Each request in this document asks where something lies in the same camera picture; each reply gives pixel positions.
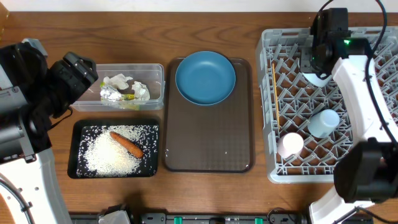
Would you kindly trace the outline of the light blue bowl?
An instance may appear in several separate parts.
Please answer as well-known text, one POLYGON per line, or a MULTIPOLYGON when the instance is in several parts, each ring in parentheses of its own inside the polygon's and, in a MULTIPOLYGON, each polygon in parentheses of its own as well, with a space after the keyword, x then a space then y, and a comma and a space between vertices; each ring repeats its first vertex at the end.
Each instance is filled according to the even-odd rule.
POLYGON ((331 79, 331 75, 320 73, 310 64, 310 59, 301 56, 300 58, 300 73, 312 84, 317 87, 325 86, 331 79))

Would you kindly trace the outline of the green snack wrapper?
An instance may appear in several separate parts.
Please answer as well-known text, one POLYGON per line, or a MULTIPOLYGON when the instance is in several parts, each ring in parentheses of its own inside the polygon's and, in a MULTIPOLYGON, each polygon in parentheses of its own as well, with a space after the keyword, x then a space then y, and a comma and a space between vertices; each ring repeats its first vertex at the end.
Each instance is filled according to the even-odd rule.
POLYGON ((103 82, 100 85, 101 102, 104 105, 119 109, 138 110, 139 100, 134 99, 134 91, 130 86, 125 90, 118 90, 110 85, 105 85, 103 82))

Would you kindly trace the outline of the wooden chopstick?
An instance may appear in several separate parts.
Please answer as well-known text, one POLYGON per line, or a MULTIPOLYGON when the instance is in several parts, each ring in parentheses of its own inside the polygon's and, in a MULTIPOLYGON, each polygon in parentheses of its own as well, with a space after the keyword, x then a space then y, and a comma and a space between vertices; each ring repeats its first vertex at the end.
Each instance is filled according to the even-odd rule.
POLYGON ((275 65, 271 63, 272 65, 272 81, 273 81, 273 87, 274 87, 274 95, 277 93, 277 86, 276 86, 276 77, 275 77, 275 65))
POLYGON ((277 119, 277 128, 280 128, 280 115, 279 115, 279 101, 277 93, 274 95, 275 98, 275 110, 276 110, 276 119, 277 119))

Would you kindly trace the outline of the light blue cup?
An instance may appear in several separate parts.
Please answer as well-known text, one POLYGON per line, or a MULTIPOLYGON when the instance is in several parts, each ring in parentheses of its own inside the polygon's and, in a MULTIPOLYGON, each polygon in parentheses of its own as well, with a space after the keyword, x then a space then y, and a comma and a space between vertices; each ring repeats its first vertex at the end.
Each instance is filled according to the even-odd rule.
POLYGON ((340 117, 334 110, 323 110, 309 119, 308 131, 316 138, 328 137, 339 125, 340 117))

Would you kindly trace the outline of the pink cup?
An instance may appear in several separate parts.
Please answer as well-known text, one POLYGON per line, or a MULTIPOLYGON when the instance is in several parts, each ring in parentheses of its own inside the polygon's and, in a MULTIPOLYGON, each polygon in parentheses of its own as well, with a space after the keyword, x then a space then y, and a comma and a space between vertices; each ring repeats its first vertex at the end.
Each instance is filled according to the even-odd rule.
POLYGON ((277 153, 282 158, 288 158, 301 152, 304 147, 303 137, 297 133, 287 133, 277 142, 277 153))

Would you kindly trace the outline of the orange carrot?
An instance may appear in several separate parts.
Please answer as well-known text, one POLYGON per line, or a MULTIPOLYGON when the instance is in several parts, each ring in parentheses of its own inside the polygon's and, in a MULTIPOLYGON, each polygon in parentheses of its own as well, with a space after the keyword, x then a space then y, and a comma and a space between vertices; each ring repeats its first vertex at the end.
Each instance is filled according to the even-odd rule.
POLYGON ((111 131, 109 134, 116 142, 122 145, 134 157, 143 158, 144 156, 143 151, 138 146, 136 146, 132 141, 128 140, 124 136, 113 131, 111 131))

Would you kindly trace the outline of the dark blue plate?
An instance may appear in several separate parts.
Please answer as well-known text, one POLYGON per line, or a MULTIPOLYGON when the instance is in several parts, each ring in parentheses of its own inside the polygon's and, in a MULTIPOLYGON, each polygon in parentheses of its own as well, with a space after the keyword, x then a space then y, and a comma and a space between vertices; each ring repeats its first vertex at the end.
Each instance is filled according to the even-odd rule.
POLYGON ((199 51, 181 61, 175 73, 175 84, 189 102, 201 106, 216 105, 233 92, 236 72, 224 55, 199 51))

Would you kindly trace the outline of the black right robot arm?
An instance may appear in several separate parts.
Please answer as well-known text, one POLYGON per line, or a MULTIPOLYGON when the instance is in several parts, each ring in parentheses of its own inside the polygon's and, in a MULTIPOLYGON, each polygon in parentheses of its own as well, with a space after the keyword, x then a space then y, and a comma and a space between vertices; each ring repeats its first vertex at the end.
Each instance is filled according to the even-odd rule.
POLYGON ((341 223, 361 208, 397 197, 397 125, 382 95, 365 38, 314 38, 311 66, 342 94, 353 148, 335 166, 332 188, 308 208, 310 223, 341 223))

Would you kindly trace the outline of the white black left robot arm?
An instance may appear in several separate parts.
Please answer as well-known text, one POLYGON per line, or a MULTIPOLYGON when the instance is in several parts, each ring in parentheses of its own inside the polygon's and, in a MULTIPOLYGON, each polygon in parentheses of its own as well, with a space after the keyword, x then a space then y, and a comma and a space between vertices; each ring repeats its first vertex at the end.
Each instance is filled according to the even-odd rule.
POLYGON ((15 223, 71 223, 48 132, 98 79, 93 60, 66 53, 51 67, 37 39, 1 48, 1 196, 15 223))

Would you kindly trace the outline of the clear plastic waste bin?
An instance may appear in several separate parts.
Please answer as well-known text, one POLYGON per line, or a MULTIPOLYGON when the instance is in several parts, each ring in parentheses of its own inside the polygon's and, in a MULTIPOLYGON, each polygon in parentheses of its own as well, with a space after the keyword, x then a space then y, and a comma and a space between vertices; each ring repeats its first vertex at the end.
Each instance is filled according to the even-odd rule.
POLYGON ((128 81, 132 86, 135 81, 147 86, 150 99, 139 101, 139 109, 135 111, 160 110, 164 105, 165 78, 164 68, 158 63, 114 63, 98 64, 99 79, 74 103, 72 107, 78 111, 127 111, 102 104, 100 97, 100 85, 104 77, 113 77, 120 73, 132 77, 128 81))

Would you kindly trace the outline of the grey dishwasher rack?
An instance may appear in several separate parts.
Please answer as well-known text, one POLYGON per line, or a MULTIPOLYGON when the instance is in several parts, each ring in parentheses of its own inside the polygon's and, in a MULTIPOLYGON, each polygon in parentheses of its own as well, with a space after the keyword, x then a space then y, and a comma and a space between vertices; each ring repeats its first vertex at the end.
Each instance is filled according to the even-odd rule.
MULTIPOLYGON (((353 37, 367 38, 377 48, 374 68, 382 95, 397 125, 397 28, 354 27, 353 37)), ((257 80, 261 90, 267 176, 275 184, 322 183, 333 181, 333 170, 353 147, 348 112, 338 85, 330 80, 325 86, 312 85, 300 73, 300 54, 312 46, 308 28, 264 30, 256 48, 257 80), (275 65, 280 128, 277 128, 272 65, 275 65), (339 125, 326 138, 308 131, 309 119, 326 109, 340 117, 339 125), (287 133, 303 137, 300 153, 282 158, 278 140, 287 133)))

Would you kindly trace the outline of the black tray with rice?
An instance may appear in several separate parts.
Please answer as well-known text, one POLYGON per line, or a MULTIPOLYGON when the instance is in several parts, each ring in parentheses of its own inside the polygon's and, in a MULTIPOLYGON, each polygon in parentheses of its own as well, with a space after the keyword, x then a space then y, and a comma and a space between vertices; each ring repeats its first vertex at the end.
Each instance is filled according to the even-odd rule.
MULTIPOLYGON (((77 168, 77 151, 78 145, 81 137, 81 130, 85 126, 113 126, 113 125, 138 125, 138 124, 150 124, 150 125, 158 125, 159 122, 154 119, 142 119, 142 118, 133 118, 133 119, 84 119, 75 123, 73 127, 72 134, 72 142, 70 149, 70 156, 68 161, 68 176, 72 179, 98 179, 98 178, 79 178, 76 175, 77 168)), ((107 177, 107 178, 127 178, 127 177, 107 177)))

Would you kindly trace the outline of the pile of white rice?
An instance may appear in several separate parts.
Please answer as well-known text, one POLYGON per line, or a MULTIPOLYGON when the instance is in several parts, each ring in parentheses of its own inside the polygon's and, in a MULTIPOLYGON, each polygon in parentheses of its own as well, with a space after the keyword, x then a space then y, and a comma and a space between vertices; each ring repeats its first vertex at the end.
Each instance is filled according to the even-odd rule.
POLYGON ((158 125, 85 126, 77 151, 79 178, 151 177, 157 172, 158 125), (117 133, 137 146, 138 158, 111 137, 117 133))

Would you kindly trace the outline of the dark brown serving tray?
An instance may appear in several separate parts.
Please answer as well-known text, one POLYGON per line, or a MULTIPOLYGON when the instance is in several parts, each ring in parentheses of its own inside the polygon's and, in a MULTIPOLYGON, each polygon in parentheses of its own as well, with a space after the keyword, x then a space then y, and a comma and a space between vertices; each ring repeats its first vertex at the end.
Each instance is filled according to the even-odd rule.
POLYGON ((173 172, 247 172, 255 161, 250 64, 232 58, 233 92, 221 103, 200 106, 177 89, 175 74, 181 61, 170 62, 166 82, 165 167, 173 172))

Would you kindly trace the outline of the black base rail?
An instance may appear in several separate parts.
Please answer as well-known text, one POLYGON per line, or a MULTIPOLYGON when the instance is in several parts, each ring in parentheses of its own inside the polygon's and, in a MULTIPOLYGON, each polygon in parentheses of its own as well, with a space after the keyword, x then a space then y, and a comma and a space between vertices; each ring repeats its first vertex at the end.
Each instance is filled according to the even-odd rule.
POLYGON ((143 213, 133 216, 127 205, 115 205, 101 213, 71 213, 73 223, 137 223, 137 224, 300 224, 309 223, 302 214, 275 208, 266 215, 170 215, 143 213))

